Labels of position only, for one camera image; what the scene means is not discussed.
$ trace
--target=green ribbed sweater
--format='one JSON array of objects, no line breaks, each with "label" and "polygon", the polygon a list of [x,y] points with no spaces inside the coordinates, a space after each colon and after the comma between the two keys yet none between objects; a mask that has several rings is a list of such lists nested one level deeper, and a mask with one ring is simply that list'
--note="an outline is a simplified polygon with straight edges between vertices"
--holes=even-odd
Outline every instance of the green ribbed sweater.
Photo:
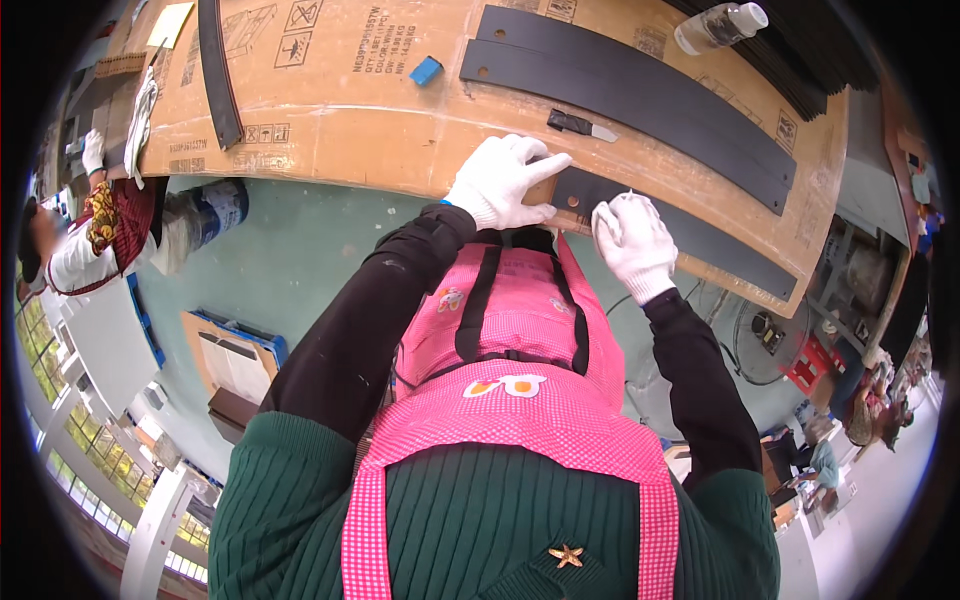
[{"label": "green ribbed sweater", "polygon": [[[355,447],[314,421],[251,420],[210,540],[211,598],[342,598],[340,532]],[[776,598],[780,555],[762,477],[727,470],[680,504],[676,598]],[[387,468],[396,599],[636,598],[636,484],[520,446],[454,444]],[[550,547],[583,547],[556,568]]]}]

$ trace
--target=hat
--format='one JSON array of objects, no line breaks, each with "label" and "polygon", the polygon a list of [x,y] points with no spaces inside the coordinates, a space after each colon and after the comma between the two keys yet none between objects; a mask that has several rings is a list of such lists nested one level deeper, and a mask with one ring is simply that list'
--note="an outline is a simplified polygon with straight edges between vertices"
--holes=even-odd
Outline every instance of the hat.
[{"label": "hat", "polygon": [[36,198],[30,197],[23,207],[23,219],[20,220],[20,248],[16,255],[23,265],[23,280],[33,283],[40,270],[40,254],[36,251],[34,236],[30,231],[30,222],[36,216]]}]

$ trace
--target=white cotton glove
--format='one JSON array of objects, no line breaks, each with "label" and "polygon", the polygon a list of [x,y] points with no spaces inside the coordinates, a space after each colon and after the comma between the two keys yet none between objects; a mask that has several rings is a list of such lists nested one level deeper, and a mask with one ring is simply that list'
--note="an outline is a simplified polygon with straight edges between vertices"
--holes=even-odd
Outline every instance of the white cotton glove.
[{"label": "white cotton glove", "polygon": [[97,130],[87,132],[81,162],[88,176],[97,169],[104,168],[104,137]]},{"label": "white cotton glove", "polygon": [[607,266],[643,306],[670,288],[677,247],[646,196],[620,194],[593,209],[593,244]]},{"label": "white cotton glove", "polygon": [[[521,228],[543,223],[557,209],[550,204],[521,204],[527,189],[560,173],[573,159],[566,153],[548,156],[546,145],[515,133],[488,137],[457,172],[444,199],[470,213],[480,229]],[[527,164],[532,158],[536,162]]]}]

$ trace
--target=blue sanding block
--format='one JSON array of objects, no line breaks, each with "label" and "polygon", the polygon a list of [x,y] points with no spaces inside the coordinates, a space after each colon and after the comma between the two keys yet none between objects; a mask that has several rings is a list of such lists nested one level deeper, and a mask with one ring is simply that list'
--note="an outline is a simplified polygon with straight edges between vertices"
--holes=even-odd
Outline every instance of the blue sanding block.
[{"label": "blue sanding block", "polygon": [[440,64],[439,60],[428,56],[417,65],[416,69],[410,71],[410,79],[414,80],[417,85],[427,85],[443,70],[444,66]]}]

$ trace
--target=wooden workbench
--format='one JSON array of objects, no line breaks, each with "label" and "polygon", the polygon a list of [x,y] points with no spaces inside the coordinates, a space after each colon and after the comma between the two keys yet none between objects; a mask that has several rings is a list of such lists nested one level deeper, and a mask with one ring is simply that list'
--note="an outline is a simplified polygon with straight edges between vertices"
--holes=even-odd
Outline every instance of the wooden workbench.
[{"label": "wooden workbench", "polygon": [[[148,50],[162,8],[152,0],[131,27],[135,1],[117,23],[108,55]],[[847,96],[804,123],[733,50],[684,54],[672,32],[685,17],[660,0],[500,0],[613,37],[664,60],[754,120],[797,161],[778,217],[701,163],[642,133],[561,103],[457,77],[484,2],[229,0],[222,2],[228,69],[246,136],[222,152],[209,117],[197,11],[176,47],[156,62],[158,100],[144,175],[235,175],[322,181],[442,198],[485,137],[533,135],[574,165],[631,185],[747,243],[797,278],[789,301],[681,255],[678,266],[782,315],[792,315],[817,264],[839,193],[847,147]],[[427,55],[445,66],[428,87],[408,73]],[[108,148],[122,144],[136,85],[98,109]],[[610,144],[546,126],[551,108],[586,116],[620,135]],[[541,200],[546,196],[541,191]],[[555,225],[582,230],[572,213]]]}]

